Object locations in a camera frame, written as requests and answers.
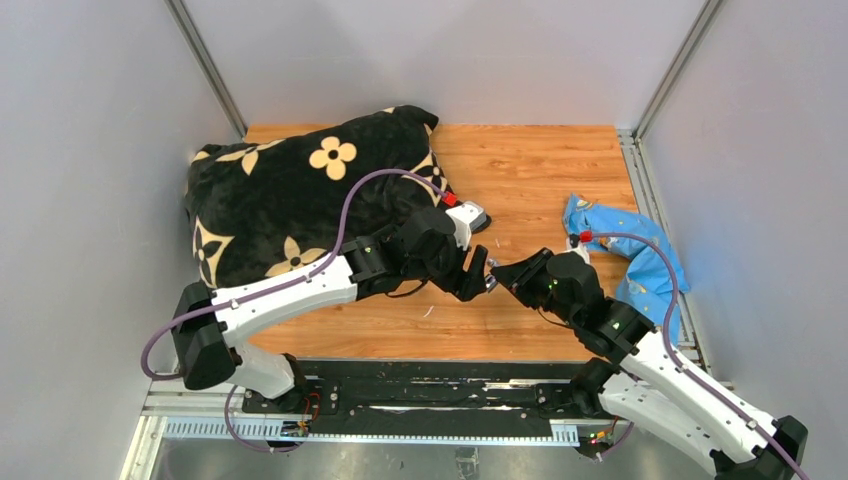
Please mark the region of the chrome faucet tap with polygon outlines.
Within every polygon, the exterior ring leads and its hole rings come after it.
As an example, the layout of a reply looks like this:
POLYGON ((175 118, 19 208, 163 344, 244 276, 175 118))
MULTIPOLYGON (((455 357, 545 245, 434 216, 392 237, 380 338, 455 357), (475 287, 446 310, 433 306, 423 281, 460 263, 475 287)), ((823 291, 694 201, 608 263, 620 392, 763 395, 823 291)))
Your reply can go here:
POLYGON ((488 258, 486 260, 486 265, 488 266, 489 270, 484 275, 485 287, 486 292, 491 293, 499 284, 496 276, 491 272, 491 270, 496 267, 499 267, 500 263, 494 258, 488 258))

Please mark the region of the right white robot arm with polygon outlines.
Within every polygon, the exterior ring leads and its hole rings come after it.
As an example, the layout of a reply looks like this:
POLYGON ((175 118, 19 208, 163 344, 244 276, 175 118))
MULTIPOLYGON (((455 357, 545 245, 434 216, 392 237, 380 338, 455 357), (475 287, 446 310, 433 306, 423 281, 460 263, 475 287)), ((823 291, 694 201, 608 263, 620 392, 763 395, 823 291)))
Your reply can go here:
POLYGON ((593 353, 572 380, 580 414, 622 417, 715 479, 797 477, 807 428, 753 406, 667 347, 652 321, 604 293, 579 253, 541 249, 491 274, 525 307, 562 320, 593 353))

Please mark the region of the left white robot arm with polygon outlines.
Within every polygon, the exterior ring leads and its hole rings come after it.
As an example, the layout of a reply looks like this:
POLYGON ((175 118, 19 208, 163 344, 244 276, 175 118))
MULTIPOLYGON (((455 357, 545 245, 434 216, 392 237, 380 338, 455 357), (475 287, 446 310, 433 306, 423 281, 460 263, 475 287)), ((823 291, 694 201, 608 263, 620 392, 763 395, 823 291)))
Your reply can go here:
POLYGON ((253 335, 324 307, 390 294, 407 281, 470 301, 493 286, 484 273, 487 249, 471 244, 490 223, 472 202, 428 207, 299 270, 217 290, 192 283, 175 310, 185 320, 171 329, 177 376, 190 391, 229 383, 263 395, 283 413, 296 412, 307 389, 295 358, 251 345, 253 335))

